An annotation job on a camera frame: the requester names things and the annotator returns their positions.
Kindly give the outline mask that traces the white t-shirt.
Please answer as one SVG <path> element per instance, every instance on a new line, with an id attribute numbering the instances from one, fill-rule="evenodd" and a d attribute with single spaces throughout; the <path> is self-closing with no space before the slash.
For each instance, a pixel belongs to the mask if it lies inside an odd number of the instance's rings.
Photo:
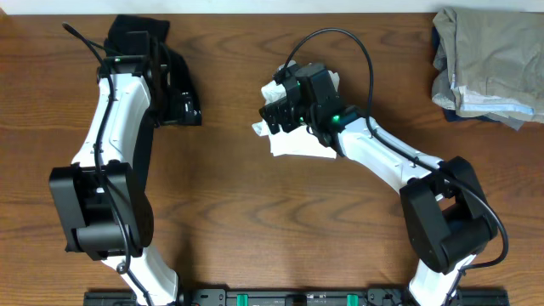
<path id="1" fill-rule="evenodd" d="M 334 88 L 338 90 L 339 74 L 328 72 Z M 286 90 L 281 85 L 276 85 L 275 81 L 271 81 L 261 87 L 261 94 L 265 105 L 268 105 L 280 98 L 285 98 Z M 304 126 L 297 127 L 289 133 L 280 129 L 278 133 L 272 134 L 268 124 L 262 119 L 260 122 L 253 123 L 252 129 L 257 136 L 269 138 L 270 152 L 273 156 L 310 156 L 327 159 L 336 159 L 337 157 L 337 152 L 334 149 L 320 144 L 318 139 L 308 133 Z"/>

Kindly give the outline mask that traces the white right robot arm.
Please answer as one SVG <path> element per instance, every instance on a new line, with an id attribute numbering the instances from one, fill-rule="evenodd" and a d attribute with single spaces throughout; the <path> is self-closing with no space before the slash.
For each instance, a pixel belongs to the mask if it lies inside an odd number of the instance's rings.
<path id="1" fill-rule="evenodd" d="M 423 154 L 337 95 L 284 97 L 259 114 L 272 134 L 307 128 L 322 145 L 367 167 L 399 193 L 409 241 L 419 257 L 406 304 L 459 304 L 457 287 L 467 271 L 505 259 L 505 226 L 465 159 L 443 161 Z"/>

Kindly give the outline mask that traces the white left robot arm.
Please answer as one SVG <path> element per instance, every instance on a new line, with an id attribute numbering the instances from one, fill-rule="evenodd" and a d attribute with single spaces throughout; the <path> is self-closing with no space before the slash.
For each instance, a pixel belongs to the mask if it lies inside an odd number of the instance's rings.
<path id="1" fill-rule="evenodd" d="M 161 108 L 153 93 L 132 73 L 100 78 L 88 135 L 70 166 L 54 168 L 48 183 L 67 252 L 85 253 L 121 273 L 139 304 L 176 305 L 179 277 L 152 243 L 145 186 L 155 127 L 199 126 L 201 110 L 196 93 L 173 79 Z"/>

